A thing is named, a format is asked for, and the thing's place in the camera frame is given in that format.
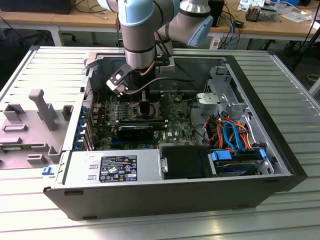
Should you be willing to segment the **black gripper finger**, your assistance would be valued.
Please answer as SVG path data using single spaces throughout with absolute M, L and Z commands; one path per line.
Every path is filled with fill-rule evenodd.
M 139 109 L 140 109 L 140 114 L 143 117 L 149 117 L 150 116 L 150 102 L 149 102 L 149 100 L 141 100 L 139 102 Z

